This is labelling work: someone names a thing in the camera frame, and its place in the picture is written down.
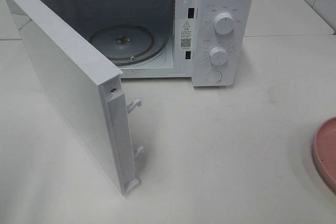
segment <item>microwave door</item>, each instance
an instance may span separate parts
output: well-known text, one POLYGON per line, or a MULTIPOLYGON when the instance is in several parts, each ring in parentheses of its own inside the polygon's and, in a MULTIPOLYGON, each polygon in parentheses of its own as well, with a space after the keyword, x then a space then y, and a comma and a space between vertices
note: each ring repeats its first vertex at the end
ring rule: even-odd
POLYGON ((36 74, 122 194, 139 183, 122 71, 40 0, 6 0, 36 74))

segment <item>white countertop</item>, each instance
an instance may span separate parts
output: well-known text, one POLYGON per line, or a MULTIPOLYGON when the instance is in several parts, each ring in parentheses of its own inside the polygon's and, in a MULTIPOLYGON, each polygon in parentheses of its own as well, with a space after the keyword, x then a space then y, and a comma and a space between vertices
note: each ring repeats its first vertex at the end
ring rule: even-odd
POLYGON ((127 101, 143 102, 129 120, 134 145, 145 147, 141 184, 125 197, 44 94, 22 42, 11 40, 10 19, 0 18, 0 223, 335 223, 336 197, 311 143, 336 114, 336 36, 312 9, 296 10, 319 35, 294 18, 288 30, 255 19, 264 27, 256 35, 304 36, 245 37, 232 87, 122 81, 127 101))

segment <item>pink plate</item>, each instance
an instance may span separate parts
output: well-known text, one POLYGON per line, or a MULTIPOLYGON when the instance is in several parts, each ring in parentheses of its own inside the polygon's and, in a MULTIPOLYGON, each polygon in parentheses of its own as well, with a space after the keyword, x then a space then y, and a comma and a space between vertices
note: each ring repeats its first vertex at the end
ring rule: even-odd
POLYGON ((321 176, 336 191, 336 117, 326 120, 316 131, 313 158, 321 176))

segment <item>white microwave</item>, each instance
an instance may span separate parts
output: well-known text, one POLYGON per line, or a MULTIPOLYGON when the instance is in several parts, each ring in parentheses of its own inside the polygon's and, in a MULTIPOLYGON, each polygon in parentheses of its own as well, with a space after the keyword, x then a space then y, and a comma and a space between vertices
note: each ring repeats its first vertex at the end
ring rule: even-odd
POLYGON ((37 76, 114 181, 139 183, 120 78, 234 81, 251 0, 6 0, 37 76))

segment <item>timer knob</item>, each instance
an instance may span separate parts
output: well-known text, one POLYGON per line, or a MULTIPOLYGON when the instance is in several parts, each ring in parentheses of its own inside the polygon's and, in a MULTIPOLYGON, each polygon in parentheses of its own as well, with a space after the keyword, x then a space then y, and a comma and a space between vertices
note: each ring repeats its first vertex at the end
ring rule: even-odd
POLYGON ((210 50, 209 57, 211 64, 220 66, 227 62, 229 55, 224 47, 214 47, 210 50))
POLYGON ((218 34, 224 35, 234 28, 235 20, 230 13, 220 13, 214 18, 215 30, 218 34))

